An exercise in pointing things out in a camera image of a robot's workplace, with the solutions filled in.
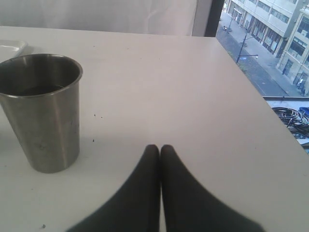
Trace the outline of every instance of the street lamp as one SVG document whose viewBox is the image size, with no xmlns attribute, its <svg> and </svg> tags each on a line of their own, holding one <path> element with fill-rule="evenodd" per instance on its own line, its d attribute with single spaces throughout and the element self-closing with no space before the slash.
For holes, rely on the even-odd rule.
<svg viewBox="0 0 309 232">
<path fill-rule="evenodd" d="M 256 55 L 241 55 L 241 52 L 242 52 L 243 46 L 244 46 L 244 44 L 245 44 L 245 41 L 248 40 L 248 39 L 252 39 L 252 38 L 255 38 L 255 37 L 256 37 L 256 36 L 253 36 L 253 37 L 247 38 L 247 34 L 248 34 L 248 33 L 246 32 L 245 38 L 243 38 L 243 42 L 242 42 L 241 49 L 240 49 L 240 52 L 239 52 L 239 54 L 238 54 L 236 63 L 238 63 L 240 57 L 255 57 L 255 58 L 258 58 L 258 57 L 259 57 L 258 54 L 256 54 Z"/>
</svg>

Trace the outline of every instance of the cup rim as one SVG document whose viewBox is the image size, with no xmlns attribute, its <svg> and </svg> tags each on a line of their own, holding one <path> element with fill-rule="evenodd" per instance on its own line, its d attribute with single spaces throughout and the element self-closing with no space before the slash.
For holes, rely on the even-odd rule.
<svg viewBox="0 0 309 232">
<path fill-rule="evenodd" d="M 4 97 L 7 97 L 7 98 L 38 98 L 38 97 L 47 97 L 47 96 L 53 96 L 57 93 L 60 93 L 62 91 L 65 91 L 66 89 L 70 88 L 71 86 L 75 85 L 76 83 L 78 83 L 80 81 L 80 79 L 82 78 L 82 75 L 83 75 L 83 68 L 82 66 L 80 65 L 80 63 L 78 63 L 76 60 L 70 58 L 70 57 L 67 57 L 67 56 L 63 56 L 63 55 L 57 55 L 57 54 L 49 54 L 49 53 L 38 53 L 38 54 L 29 54 L 29 55 L 24 55 L 24 56 L 19 56 L 19 57 L 14 57 L 14 58 L 11 58 L 11 59 L 8 59 L 2 63 L 0 63 L 0 65 L 4 64 L 4 63 L 8 63 L 8 62 L 12 62 L 16 59 L 21 59 L 21 58 L 24 58 L 24 57 L 33 57 L 33 56 L 42 56 L 42 55 L 48 55 L 48 56 L 52 56 L 52 57 L 62 57 L 62 58 L 66 58 L 68 60 L 70 60 L 71 62 L 73 62 L 79 69 L 79 75 L 78 77 L 72 82 L 70 83 L 69 85 L 61 88 L 61 89 L 58 89 L 58 90 L 55 90 L 55 91 L 52 91 L 52 92 L 48 92 L 48 93 L 43 93 L 43 94 L 38 94 L 38 95 L 27 95 L 27 96 L 22 96 L 22 95 L 12 95 L 12 94 L 5 94 L 5 93 L 1 93 L 0 92 L 0 96 L 4 96 Z"/>
</svg>

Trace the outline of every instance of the white tray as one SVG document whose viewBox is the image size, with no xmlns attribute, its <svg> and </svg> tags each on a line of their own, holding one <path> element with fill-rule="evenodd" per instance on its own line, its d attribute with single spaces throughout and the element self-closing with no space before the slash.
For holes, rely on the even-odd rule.
<svg viewBox="0 0 309 232">
<path fill-rule="evenodd" d="M 0 40 L 0 63 L 17 57 L 26 46 L 25 41 Z"/>
</svg>

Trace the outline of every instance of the white curtain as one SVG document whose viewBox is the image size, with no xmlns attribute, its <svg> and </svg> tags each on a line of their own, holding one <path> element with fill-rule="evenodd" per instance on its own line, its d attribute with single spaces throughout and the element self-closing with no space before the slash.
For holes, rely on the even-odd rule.
<svg viewBox="0 0 309 232">
<path fill-rule="evenodd" d="M 0 25 L 192 35 L 197 0 L 0 0 Z"/>
</svg>

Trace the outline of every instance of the white table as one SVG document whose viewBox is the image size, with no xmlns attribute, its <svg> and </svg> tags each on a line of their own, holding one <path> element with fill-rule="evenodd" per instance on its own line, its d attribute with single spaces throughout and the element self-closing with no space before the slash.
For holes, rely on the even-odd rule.
<svg viewBox="0 0 309 232">
<path fill-rule="evenodd" d="M 152 143 L 172 144 L 210 192 L 266 231 L 309 231 L 309 156 L 215 38 L 1 27 L 0 39 L 84 69 L 81 153 L 63 172 L 33 170 L 0 110 L 1 231 L 64 231 Z"/>
</svg>

